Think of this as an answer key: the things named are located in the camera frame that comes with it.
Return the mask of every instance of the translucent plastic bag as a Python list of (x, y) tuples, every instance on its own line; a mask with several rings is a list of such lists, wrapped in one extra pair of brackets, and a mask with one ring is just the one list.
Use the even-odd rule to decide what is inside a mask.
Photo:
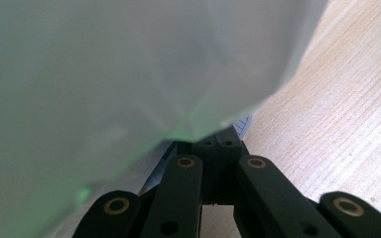
[(0, 1), (0, 237), (41, 236), (161, 140), (248, 114), (292, 77), (323, 6)]

